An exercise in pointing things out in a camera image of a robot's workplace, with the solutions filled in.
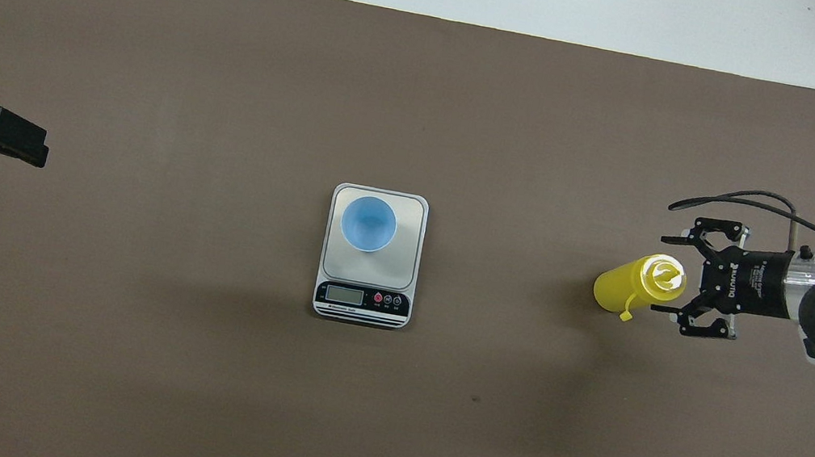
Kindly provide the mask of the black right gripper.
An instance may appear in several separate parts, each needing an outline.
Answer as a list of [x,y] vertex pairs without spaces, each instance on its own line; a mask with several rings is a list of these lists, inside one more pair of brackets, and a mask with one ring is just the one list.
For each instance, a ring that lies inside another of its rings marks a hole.
[[[680,234],[661,235],[661,243],[702,249],[705,263],[699,305],[653,304],[652,312],[666,314],[681,336],[721,341],[735,339],[735,314],[787,318],[784,279],[794,252],[743,249],[749,235],[750,228],[741,221],[705,216],[694,219],[691,228]],[[700,317],[712,310],[717,317],[710,324],[700,324]]]

